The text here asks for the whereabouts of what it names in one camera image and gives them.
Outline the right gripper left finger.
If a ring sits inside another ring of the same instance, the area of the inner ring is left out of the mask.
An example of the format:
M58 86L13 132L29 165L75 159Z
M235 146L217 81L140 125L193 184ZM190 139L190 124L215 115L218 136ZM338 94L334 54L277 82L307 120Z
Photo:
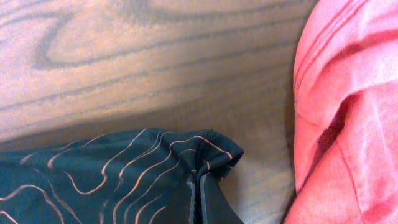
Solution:
M185 221L187 224L195 223L195 179L193 175L189 175L185 183L186 187L186 206L185 206Z

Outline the black patterned jersey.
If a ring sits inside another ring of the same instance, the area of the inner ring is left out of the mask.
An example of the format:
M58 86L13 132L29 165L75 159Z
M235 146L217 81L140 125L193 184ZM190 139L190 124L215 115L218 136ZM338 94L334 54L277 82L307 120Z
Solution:
M2 223L186 223L186 187L219 182L243 155L213 131L147 128L26 150L1 151Z

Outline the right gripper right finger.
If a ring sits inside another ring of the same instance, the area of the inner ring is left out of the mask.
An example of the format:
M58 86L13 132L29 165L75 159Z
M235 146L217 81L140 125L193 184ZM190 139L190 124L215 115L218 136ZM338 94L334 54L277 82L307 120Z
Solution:
M222 193L218 181L207 173L200 179L201 216L204 224L243 224Z

